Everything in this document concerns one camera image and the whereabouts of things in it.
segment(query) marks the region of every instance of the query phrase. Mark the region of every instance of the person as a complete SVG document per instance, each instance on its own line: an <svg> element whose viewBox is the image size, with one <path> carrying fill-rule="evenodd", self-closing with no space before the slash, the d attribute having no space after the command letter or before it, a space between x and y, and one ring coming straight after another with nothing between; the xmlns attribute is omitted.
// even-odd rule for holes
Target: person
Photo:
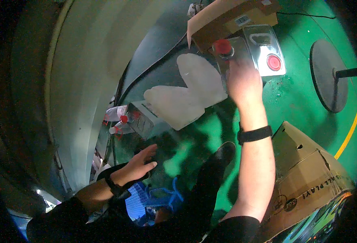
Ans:
<svg viewBox="0 0 357 243"><path fill-rule="evenodd" d="M241 129L249 132L267 127L262 79L253 62L230 61L227 80L228 93L239 110ZM200 242L209 231L217 192L235 149L234 143L226 142L202 164L182 208L164 222L136 227L128 219L107 217L86 224L88 215L102 208L110 198L120 196L122 191L111 187L123 188L157 165L156 162L146 164L156 153L154 144L109 174L107 180L101 179L81 189L50 212L34 217L27 226L27 236L32 242ZM275 162L270 136L243 143L238 181L236 202L208 233L204 243L253 240L274 188Z"/></svg>

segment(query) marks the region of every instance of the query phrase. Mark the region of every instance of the left hand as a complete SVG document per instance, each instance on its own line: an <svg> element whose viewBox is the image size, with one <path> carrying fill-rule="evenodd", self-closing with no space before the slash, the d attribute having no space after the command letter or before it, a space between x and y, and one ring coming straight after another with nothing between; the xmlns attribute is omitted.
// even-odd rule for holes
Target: left hand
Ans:
<svg viewBox="0 0 357 243"><path fill-rule="evenodd" d="M143 149L141 152L127 163L125 167L111 174L111 179L119 186L124 186L127 182L142 178L147 172L157 166L157 162L145 164L156 155L157 144L153 144Z"/></svg>

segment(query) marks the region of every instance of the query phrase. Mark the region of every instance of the yellow line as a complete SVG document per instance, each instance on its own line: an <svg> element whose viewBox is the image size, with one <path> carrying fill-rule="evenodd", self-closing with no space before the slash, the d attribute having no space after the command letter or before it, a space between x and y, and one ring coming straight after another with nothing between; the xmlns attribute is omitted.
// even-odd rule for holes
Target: yellow line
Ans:
<svg viewBox="0 0 357 243"><path fill-rule="evenodd" d="M356 125L357 125L357 112L356 112L356 115L355 115L355 118L354 118L354 122L353 122L353 124L352 124L352 126L351 126L351 128L350 128L350 131L349 131L349 133L348 133L347 136L346 136L346 139L343 141L341 147L339 148L338 152L336 152L336 154L335 154L335 156L334 156L336 159L338 159L338 158L341 156L341 154L343 153L343 150L346 148L348 142L349 142L350 139L351 139L351 136L352 136L353 133L354 133L354 130L355 130Z"/></svg>

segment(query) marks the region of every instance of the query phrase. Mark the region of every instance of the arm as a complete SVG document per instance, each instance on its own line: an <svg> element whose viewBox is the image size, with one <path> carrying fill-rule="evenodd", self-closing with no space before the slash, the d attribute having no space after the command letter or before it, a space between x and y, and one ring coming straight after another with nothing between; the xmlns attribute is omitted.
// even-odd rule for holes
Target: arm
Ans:
<svg viewBox="0 0 357 243"><path fill-rule="evenodd" d="M229 95L237 104L244 131L268 125L262 102L262 79L252 61L230 62ZM273 193L275 163L271 138L242 146L238 198L223 218L251 216L262 221Z"/></svg>
<svg viewBox="0 0 357 243"><path fill-rule="evenodd" d="M123 186L142 178L157 163L145 164L156 153L157 145L151 145L135 155L125 167L113 172L111 180ZM105 179L81 189L70 200L56 206L52 211L34 217L27 225L31 242L76 242L83 239L88 215L103 207L114 195Z"/></svg>
<svg viewBox="0 0 357 243"><path fill-rule="evenodd" d="M142 178L148 171L156 167L157 162L145 164L156 154L156 150L156 144L145 148L135 155L125 167L113 172L111 180L119 186L124 186L128 182ZM84 205L88 215L101 209L112 196L111 189L104 179L84 187L75 195Z"/></svg>

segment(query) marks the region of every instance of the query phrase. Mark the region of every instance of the cardboard box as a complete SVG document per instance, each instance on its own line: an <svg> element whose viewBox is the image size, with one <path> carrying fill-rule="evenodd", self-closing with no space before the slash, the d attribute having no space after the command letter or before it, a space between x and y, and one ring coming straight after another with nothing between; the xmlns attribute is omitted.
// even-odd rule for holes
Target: cardboard box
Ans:
<svg viewBox="0 0 357 243"><path fill-rule="evenodd" d="M342 165L307 135L284 122L273 136L276 183L257 242L285 229L354 189Z"/></svg>
<svg viewBox="0 0 357 243"><path fill-rule="evenodd" d="M188 45L193 40L201 52L246 25L276 25L276 0L215 0L188 21Z"/></svg>

